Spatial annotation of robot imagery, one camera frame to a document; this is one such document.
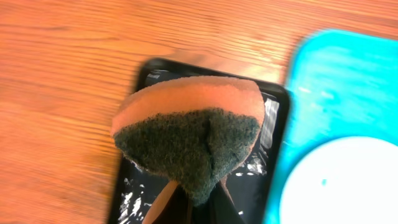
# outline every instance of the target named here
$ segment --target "black tray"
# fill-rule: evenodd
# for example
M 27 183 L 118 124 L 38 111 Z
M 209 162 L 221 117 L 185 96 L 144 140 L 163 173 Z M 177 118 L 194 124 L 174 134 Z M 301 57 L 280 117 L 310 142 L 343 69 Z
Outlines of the black tray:
M 153 85 L 159 80 L 197 75 L 250 79 L 154 58 L 142 66 L 138 85 L 133 92 Z M 267 194 L 290 106 L 289 96 L 282 86 L 259 80 L 253 81 L 259 86 L 264 102 L 272 105 L 272 108 L 270 111 L 270 106 L 266 107 L 268 108 L 266 119 L 251 155 L 242 167 L 228 176 L 226 184 L 236 210 L 247 224 L 261 223 L 264 217 Z M 121 158 L 116 181 L 108 223 L 120 224 L 141 223 L 152 202 L 168 182 L 167 179 L 139 171 L 125 158 Z

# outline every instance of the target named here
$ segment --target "wooden surface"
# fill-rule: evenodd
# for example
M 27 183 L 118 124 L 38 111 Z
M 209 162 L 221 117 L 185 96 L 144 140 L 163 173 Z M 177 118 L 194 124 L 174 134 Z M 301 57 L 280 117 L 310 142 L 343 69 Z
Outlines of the wooden surface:
M 329 27 L 398 39 L 398 2 L 0 0 L 0 222 L 104 223 L 110 119 L 148 58 L 283 83 Z

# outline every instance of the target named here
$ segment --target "white round plate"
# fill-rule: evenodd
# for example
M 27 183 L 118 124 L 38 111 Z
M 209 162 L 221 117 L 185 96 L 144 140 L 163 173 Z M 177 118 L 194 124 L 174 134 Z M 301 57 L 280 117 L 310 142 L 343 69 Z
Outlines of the white round plate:
M 398 147 L 349 137 L 308 153 L 290 173 L 280 224 L 398 223 Z

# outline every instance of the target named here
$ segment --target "blue tray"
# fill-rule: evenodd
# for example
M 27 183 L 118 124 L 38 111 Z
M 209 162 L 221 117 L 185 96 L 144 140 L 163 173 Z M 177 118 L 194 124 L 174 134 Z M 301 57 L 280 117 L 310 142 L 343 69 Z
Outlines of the blue tray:
M 286 89 L 290 119 L 264 223 L 280 223 L 285 182 L 314 148 L 347 136 L 398 145 L 398 42 L 342 30 L 309 37 L 295 54 Z

